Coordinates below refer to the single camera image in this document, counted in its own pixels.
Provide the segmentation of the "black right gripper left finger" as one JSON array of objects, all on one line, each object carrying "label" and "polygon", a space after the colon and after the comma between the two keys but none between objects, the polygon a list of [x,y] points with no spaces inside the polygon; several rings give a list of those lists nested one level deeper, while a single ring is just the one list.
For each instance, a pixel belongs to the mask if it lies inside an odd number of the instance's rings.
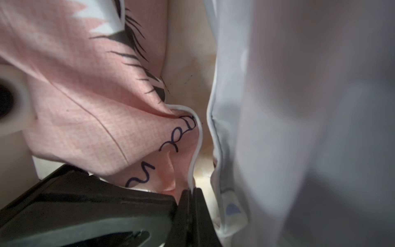
[{"label": "black right gripper left finger", "polygon": [[130,190],[64,165],[1,210],[3,247],[158,247],[172,196]]}]

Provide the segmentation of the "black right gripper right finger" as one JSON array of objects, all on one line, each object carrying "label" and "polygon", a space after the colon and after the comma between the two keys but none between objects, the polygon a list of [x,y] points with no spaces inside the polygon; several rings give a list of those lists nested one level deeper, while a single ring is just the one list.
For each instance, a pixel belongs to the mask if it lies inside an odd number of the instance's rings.
[{"label": "black right gripper right finger", "polygon": [[184,190],[165,247],[220,247],[200,188]]}]

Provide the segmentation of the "pink feather pillow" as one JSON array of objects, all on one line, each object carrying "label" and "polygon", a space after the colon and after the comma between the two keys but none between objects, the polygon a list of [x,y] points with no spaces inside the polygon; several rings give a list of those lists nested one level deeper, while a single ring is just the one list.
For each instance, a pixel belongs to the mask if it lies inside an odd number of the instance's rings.
[{"label": "pink feather pillow", "polygon": [[1,59],[27,76],[33,155],[176,200],[194,188],[202,124],[168,105],[167,1],[1,1]]}]

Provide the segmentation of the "grey polar bear pillow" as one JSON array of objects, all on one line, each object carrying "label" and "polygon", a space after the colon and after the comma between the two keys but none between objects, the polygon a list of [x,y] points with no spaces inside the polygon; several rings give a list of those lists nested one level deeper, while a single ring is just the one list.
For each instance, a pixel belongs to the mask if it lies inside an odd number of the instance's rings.
[{"label": "grey polar bear pillow", "polygon": [[224,245],[394,246],[394,1],[204,5]]}]

